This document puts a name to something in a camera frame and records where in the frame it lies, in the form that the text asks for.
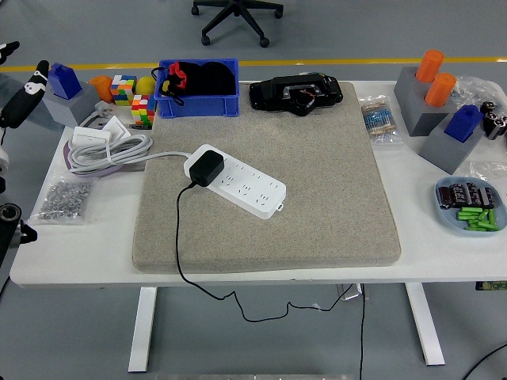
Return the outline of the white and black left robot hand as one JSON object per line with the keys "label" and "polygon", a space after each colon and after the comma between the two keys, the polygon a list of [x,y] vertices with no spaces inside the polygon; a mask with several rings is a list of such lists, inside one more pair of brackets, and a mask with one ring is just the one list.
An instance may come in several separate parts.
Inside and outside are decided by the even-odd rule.
{"label": "white and black left robot hand", "polygon": [[[1,44],[1,65],[20,47],[18,41]],[[18,128],[42,101],[48,83],[49,63],[41,60],[31,78],[19,89],[1,110],[1,174],[9,168],[8,154],[2,144],[7,128]]]}

